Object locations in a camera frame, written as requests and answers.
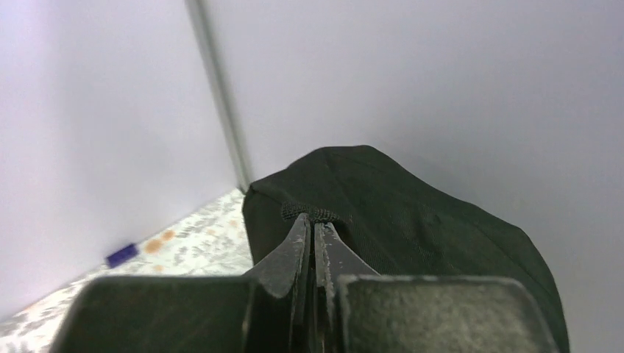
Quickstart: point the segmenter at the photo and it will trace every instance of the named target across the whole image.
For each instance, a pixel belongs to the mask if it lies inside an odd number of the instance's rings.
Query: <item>floral patterned floor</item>
[[[117,268],[106,265],[0,323],[0,352],[47,352],[80,290],[100,276],[223,276],[252,267],[241,205],[234,190],[160,234],[138,244],[139,255]]]

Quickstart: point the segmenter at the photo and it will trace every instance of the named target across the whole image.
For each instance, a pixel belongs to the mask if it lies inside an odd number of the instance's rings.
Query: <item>black fabric bag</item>
[[[252,183],[243,214],[254,263],[282,242],[299,212],[332,221],[381,274],[517,279],[537,301],[560,352],[570,350],[555,281],[531,239],[429,186],[377,149],[317,149]]]

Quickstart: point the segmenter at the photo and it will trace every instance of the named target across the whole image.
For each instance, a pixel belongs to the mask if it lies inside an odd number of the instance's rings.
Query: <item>white wall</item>
[[[182,2],[0,2],[0,319],[234,187]]]
[[[624,347],[621,1],[208,1],[264,177],[368,143],[521,226],[574,352]]]

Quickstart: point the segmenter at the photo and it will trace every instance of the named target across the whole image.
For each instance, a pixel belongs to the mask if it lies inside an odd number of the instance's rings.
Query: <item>blue object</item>
[[[125,248],[113,253],[112,255],[109,255],[106,258],[106,262],[108,263],[108,267],[114,268],[132,259],[136,255],[138,255],[136,245],[134,243],[131,243]]]

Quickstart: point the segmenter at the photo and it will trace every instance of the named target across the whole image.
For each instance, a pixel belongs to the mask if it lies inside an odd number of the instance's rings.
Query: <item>orange stain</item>
[[[170,241],[175,237],[175,232],[173,230],[166,231],[161,237],[164,241]]]
[[[154,254],[158,252],[158,250],[160,250],[160,248],[162,247],[163,247],[162,241],[158,239],[150,240],[147,242],[147,245],[145,245],[145,252],[148,254]]]

